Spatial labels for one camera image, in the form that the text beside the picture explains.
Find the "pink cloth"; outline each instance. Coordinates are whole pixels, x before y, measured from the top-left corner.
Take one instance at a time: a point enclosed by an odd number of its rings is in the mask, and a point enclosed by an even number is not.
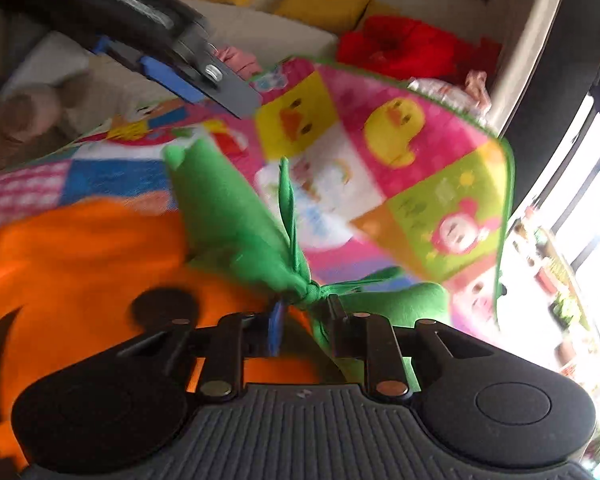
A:
[[[241,51],[234,46],[218,50],[216,56],[242,79],[251,79],[256,74],[262,72],[262,67],[258,64],[258,60],[256,60],[253,54]]]
[[[473,97],[482,113],[487,113],[491,108],[491,99],[486,89],[487,73],[469,70],[466,76],[464,92]]]

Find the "cartoon pig print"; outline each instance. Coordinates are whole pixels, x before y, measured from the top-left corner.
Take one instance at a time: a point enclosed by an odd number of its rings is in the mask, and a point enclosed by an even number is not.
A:
[[[500,227],[499,218],[490,218],[483,224],[475,219],[478,204],[470,198],[463,198],[459,211],[442,218],[434,232],[431,243],[443,254],[468,254],[489,234]]]

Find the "green ribbon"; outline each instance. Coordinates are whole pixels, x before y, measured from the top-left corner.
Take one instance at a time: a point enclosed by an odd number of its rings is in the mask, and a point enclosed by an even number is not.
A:
[[[296,275],[294,292],[296,298],[290,298],[290,303],[299,308],[308,307],[317,301],[323,300],[330,294],[347,294],[356,288],[365,285],[373,285],[388,280],[393,280],[402,274],[400,267],[387,267],[365,276],[361,280],[350,280],[348,282],[330,283],[320,285],[311,279],[311,270],[298,245],[298,234],[296,232],[294,189],[289,177],[289,161],[282,158],[280,161],[280,184],[278,186],[278,206],[280,216],[289,237],[289,249],[292,271]]]

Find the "metal rivet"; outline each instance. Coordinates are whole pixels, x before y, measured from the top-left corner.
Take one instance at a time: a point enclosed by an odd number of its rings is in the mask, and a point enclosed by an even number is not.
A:
[[[231,385],[226,381],[209,381],[200,386],[200,391],[207,397],[224,397],[231,393]]]
[[[214,65],[205,66],[205,74],[207,74],[216,83],[219,83],[222,81],[222,72],[220,72],[220,69],[217,66],[214,66]]]
[[[409,391],[409,387],[400,381],[382,381],[378,383],[376,390],[387,397],[401,397]]]

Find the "orange fabric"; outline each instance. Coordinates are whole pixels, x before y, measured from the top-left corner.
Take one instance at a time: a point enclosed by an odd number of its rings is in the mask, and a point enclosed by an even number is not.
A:
[[[0,229],[0,319],[18,311],[0,361],[0,458],[26,463],[8,422],[22,390],[140,333],[128,307],[143,291],[161,285],[188,290],[200,304],[198,326],[215,325],[231,312],[262,311],[266,298],[187,267],[186,253],[178,212],[146,216],[110,200]],[[315,383],[317,373],[303,360],[253,360],[245,367],[246,381],[271,378]]]
[[[311,320],[309,319],[309,314],[307,312],[294,306],[290,306],[288,313],[289,316],[295,319],[309,334],[313,332],[311,328]]]

